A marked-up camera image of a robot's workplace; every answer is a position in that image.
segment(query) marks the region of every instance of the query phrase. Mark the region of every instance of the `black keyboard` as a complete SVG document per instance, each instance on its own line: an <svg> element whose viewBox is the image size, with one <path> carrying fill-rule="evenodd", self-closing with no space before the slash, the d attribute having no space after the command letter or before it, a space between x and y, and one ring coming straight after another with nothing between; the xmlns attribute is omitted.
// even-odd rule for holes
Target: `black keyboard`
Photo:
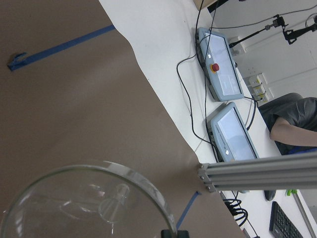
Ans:
<svg viewBox="0 0 317 238"><path fill-rule="evenodd" d="M303 238L277 202L272 202L269 230L275 238Z"/></svg>

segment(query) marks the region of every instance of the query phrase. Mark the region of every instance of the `computer mouse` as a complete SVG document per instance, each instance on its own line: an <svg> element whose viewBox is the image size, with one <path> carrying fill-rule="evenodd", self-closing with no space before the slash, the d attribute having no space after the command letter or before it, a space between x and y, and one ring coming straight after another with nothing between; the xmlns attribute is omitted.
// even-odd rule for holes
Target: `computer mouse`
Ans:
<svg viewBox="0 0 317 238"><path fill-rule="evenodd" d="M276 190L264 190L264 196L267 201L272 201L275 197Z"/></svg>

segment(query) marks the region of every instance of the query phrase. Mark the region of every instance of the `dark clothing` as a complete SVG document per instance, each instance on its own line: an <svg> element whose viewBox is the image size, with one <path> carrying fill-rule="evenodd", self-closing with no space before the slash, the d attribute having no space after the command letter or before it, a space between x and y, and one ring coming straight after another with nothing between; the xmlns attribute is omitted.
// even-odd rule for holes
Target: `dark clothing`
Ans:
<svg viewBox="0 0 317 238"><path fill-rule="evenodd" d="M297 93L290 93L264 104L259 110L270 132L278 117L284 118L291 125L317 131L317 98L302 98ZM289 154L295 147L275 143L282 155ZM312 148L300 146L296 150L299 152Z"/></svg>

